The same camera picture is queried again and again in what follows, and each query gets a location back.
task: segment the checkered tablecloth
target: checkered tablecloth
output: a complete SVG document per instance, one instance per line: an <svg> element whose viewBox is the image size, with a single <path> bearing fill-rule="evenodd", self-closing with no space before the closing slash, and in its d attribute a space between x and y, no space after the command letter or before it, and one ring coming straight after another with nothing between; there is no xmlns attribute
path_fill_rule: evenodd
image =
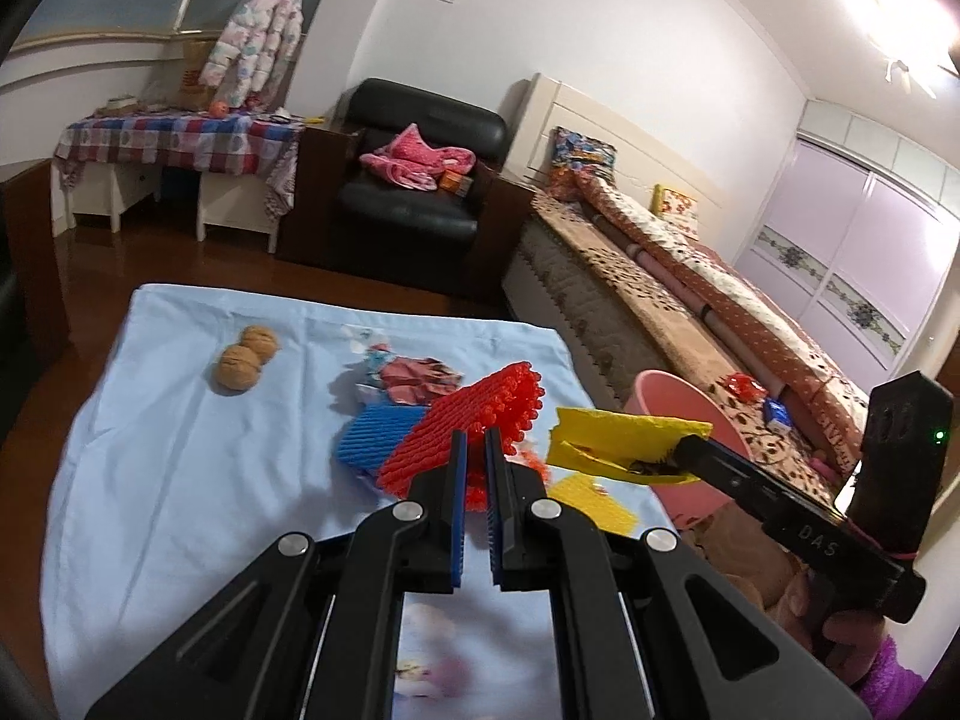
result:
<svg viewBox="0 0 960 720"><path fill-rule="evenodd" d="M83 175L85 162L186 167L229 175L255 175L267 184L264 205L271 218L294 204L299 122L264 121L233 114L159 114L83 119L64 129L54 151L64 189Z"/></svg>

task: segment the pink clothing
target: pink clothing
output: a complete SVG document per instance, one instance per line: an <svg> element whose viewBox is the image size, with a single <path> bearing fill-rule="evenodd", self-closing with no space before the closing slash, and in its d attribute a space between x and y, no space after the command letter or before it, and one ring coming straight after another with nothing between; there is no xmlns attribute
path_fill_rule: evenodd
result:
<svg viewBox="0 0 960 720"><path fill-rule="evenodd" d="M360 164L373 175L404 189L434 191L437 188L437 182L433 176L424 170L423 165L418 165L416 162L391 159L380 154L363 154L360 157Z"/></svg>
<svg viewBox="0 0 960 720"><path fill-rule="evenodd" d="M301 39L304 0L246 0L230 16L200 73L200 83L221 87L230 108L239 108L248 95L269 105ZM236 76L227 70L236 65Z"/></svg>
<svg viewBox="0 0 960 720"><path fill-rule="evenodd" d="M896 645L886 637L858 691L875 720L896 720L923 687L923 677L896 662Z"/></svg>
<svg viewBox="0 0 960 720"><path fill-rule="evenodd" d="M434 191L436 179L445 170L466 175L476 164L467 148L431 148L424 143L416 124L410 124L387 146L360 157L360 164L374 175L404 189Z"/></svg>

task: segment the metal screw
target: metal screw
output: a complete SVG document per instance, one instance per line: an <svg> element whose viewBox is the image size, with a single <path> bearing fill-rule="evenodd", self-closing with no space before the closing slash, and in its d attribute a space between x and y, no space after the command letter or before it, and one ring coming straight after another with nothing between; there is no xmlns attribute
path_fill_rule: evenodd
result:
<svg viewBox="0 0 960 720"><path fill-rule="evenodd" d="M283 557L296 557L306 552L309 546L310 542L303 533L287 533L277 544L277 549Z"/></svg>
<svg viewBox="0 0 960 720"><path fill-rule="evenodd" d="M656 528L646 538L647 546L656 552L673 552L677 548L677 535L666 528Z"/></svg>
<svg viewBox="0 0 960 720"><path fill-rule="evenodd" d="M394 507L394 517L400 522L413 522L424 516L424 507L416 501L400 501Z"/></svg>
<svg viewBox="0 0 960 720"><path fill-rule="evenodd" d="M556 519L560 512L563 512L563 508L551 498L541 498L530 504L530 512L540 519Z"/></svg>

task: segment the ceiling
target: ceiling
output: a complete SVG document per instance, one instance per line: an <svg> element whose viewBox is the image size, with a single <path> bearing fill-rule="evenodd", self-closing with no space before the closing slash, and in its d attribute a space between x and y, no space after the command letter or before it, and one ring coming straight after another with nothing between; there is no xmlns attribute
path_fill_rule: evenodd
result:
<svg viewBox="0 0 960 720"><path fill-rule="evenodd" d="M870 0L736 1L809 97L886 124L960 167L960 79L939 73L936 100L887 83L886 61L857 15Z"/></svg>

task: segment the light blue bedsheet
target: light blue bedsheet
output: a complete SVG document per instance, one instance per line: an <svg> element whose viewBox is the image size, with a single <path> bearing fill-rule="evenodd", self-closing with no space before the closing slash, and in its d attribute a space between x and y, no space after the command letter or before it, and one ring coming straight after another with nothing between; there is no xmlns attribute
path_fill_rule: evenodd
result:
<svg viewBox="0 0 960 720"><path fill-rule="evenodd" d="M255 323L277 331L282 351L255 388L219 394L210 385L213 362ZM542 453L555 408L590 405L551 330L141 288L74 420L51 494L41 607L62 720L83 718L282 533L329 538L387 503L331 458L359 412L353 384L371 340L444 360L464 372L464 384L530 361L546 389L531 432ZM645 488L608 488L640 516L637 533L669 526ZM545 593L493 587L481 515L467 521L466 552L455 595L408 598L400 659L409 679L395 717L559 718Z"/></svg>

